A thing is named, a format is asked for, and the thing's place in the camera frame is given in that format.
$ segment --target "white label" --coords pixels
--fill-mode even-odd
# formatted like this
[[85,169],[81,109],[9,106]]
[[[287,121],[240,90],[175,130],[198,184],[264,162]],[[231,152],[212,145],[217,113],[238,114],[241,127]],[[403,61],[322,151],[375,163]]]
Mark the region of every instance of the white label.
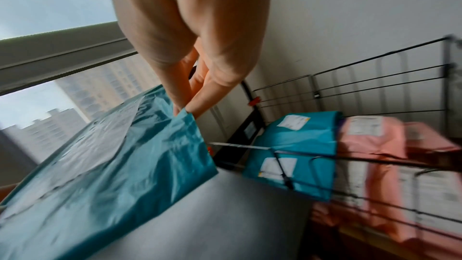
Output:
[[279,127],[286,127],[292,130],[300,130],[302,127],[310,120],[310,117],[300,116],[300,115],[287,115]]
[[[360,161],[337,161],[333,189],[343,193],[366,196],[366,179],[368,163]],[[332,194],[332,199],[350,206],[364,206],[364,199]]]
[[404,125],[406,140],[422,140],[424,136],[413,125]]
[[348,135],[383,135],[382,116],[356,116],[352,117]]
[[[399,180],[404,206],[414,208],[412,179],[420,169],[400,167]],[[455,173],[431,172],[417,177],[419,188],[419,210],[452,219],[462,220],[461,187],[459,178]],[[412,211],[403,211],[410,221],[415,221]],[[420,224],[429,228],[462,234],[462,224],[421,214]]]
[[52,189],[112,159],[119,150],[143,98],[111,113],[78,137],[61,158],[41,178],[39,173],[22,191],[2,218],[20,212]]
[[[295,166],[297,165],[297,159],[292,157],[283,157],[279,159],[284,173],[287,177],[292,177]],[[277,181],[283,181],[281,168],[279,167],[278,161],[275,157],[267,157],[263,161],[258,174],[261,178],[267,178]]]
[[250,122],[249,125],[247,125],[247,127],[244,129],[244,134],[248,140],[252,138],[256,130],[257,128],[255,127],[255,123],[253,121]]

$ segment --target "beige building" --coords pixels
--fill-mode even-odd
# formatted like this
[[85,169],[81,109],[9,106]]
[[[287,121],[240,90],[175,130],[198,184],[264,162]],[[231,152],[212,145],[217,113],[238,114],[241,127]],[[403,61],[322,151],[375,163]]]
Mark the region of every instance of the beige building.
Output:
[[37,163],[41,163],[61,145],[71,139],[87,123],[75,109],[48,112],[49,118],[34,120],[34,124],[19,128],[10,126],[2,131],[26,151]]
[[56,80],[82,113],[93,120],[102,113],[160,84],[139,55]]

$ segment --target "sky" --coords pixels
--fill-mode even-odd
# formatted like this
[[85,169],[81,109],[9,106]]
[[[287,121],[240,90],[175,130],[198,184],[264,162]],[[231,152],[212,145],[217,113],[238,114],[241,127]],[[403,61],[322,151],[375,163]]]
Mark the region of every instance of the sky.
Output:
[[[116,20],[111,0],[0,0],[0,40]],[[0,97],[0,129],[75,107],[55,82]]]

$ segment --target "window glass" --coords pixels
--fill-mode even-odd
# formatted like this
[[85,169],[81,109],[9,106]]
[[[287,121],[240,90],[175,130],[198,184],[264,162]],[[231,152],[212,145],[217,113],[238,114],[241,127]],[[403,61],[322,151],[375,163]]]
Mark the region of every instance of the window glass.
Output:
[[111,0],[0,0],[0,39],[116,20]]
[[159,84],[141,56],[130,56],[0,96],[0,129],[41,163],[88,122]]

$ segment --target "high-rise building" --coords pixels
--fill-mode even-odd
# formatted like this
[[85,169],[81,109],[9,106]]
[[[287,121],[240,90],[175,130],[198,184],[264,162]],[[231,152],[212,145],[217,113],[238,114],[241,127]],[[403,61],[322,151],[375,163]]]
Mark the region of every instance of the high-rise building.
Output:
[[93,120],[128,98],[159,85],[160,81],[137,54],[60,78],[56,83]]
[[87,124],[75,109],[61,112],[54,109],[48,113],[50,117],[34,120],[34,124],[25,128],[13,125],[2,130],[37,163],[50,156]]

